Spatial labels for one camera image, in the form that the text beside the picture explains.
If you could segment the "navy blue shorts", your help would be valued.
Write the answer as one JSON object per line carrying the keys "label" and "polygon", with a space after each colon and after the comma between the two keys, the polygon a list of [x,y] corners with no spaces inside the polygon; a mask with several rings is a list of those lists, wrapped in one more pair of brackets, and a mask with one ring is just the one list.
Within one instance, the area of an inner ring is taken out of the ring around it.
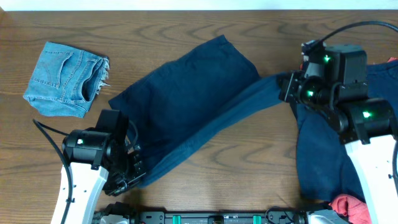
{"label": "navy blue shorts", "polygon": [[134,123],[147,187],[218,132],[279,103],[277,76],[262,78],[226,37],[163,64],[109,101]]}

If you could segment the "light blue denim shorts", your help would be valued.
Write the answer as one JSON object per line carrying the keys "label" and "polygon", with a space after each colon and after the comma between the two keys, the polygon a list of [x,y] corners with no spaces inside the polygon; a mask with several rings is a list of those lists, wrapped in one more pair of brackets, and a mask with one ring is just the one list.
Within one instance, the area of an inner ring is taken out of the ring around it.
{"label": "light blue denim shorts", "polygon": [[44,116],[83,118],[106,86],[109,58],[46,42],[23,98]]}

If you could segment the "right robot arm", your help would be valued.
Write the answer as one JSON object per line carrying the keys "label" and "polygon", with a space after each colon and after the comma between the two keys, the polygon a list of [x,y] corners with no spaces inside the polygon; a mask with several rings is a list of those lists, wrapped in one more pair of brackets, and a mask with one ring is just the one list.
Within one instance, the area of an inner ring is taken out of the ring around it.
{"label": "right robot arm", "polygon": [[397,211],[397,117],[383,98],[368,95],[367,55],[359,45],[302,44],[304,65],[281,78],[280,100],[309,107],[338,134],[373,223]]}

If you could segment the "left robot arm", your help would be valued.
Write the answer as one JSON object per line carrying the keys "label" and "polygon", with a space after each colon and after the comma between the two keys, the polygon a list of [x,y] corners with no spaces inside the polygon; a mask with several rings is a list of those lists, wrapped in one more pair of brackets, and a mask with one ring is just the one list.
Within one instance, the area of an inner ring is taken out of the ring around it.
{"label": "left robot arm", "polygon": [[129,205],[96,211],[102,193],[116,197],[146,174],[136,125],[118,110],[102,110],[93,128],[76,129],[62,142],[62,177],[52,223],[138,223]]}

